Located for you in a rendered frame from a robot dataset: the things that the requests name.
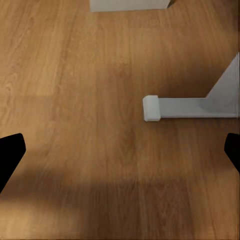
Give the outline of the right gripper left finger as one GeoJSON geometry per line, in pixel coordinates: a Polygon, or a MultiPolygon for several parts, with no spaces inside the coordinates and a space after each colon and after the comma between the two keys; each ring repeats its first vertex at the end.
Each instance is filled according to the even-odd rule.
{"type": "Polygon", "coordinates": [[[0,138],[0,193],[26,152],[21,133],[0,138]]]}

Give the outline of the desktop computer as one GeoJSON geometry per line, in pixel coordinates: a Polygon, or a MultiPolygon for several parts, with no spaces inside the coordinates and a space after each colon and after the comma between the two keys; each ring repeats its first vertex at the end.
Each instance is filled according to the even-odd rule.
{"type": "Polygon", "coordinates": [[[167,9],[171,0],[89,0],[91,12],[167,9]]]}

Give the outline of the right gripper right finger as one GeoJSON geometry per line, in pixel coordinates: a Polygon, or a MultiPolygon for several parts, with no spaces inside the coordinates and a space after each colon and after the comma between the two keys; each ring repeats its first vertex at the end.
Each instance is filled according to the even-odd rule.
{"type": "Polygon", "coordinates": [[[224,151],[240,173],[240,135],[228,133],[224,151]]]}

